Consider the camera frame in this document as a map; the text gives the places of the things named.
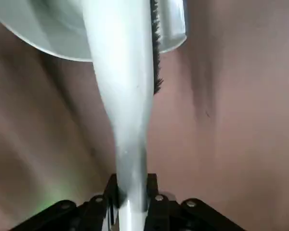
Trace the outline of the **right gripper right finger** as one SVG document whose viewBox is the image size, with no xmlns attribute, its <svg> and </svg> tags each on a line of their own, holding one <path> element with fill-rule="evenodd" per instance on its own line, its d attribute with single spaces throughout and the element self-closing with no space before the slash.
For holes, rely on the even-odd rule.
<svg viewBox="0 0 289 231">
<path fill-rule="evenodd" d="M 205 202 L 188 198 L 181 203 L 158 190 L 157 174 L 147 176 L 149 208 L 145 231 L 242 231 L 243 228 Z"/>
</svg>

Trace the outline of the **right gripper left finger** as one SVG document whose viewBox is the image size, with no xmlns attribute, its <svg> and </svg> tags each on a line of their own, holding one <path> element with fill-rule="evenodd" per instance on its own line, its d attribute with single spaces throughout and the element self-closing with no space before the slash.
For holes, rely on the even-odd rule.
<svg viewBox="0 0 289 231">
<path fill-rule="evenodd" d="M 103 194 L 81 205 L 61 200 L 21 222 L 12 231 L 108 231 L 118 205 L 117 176 L 110 176 Z"/>
</svg>

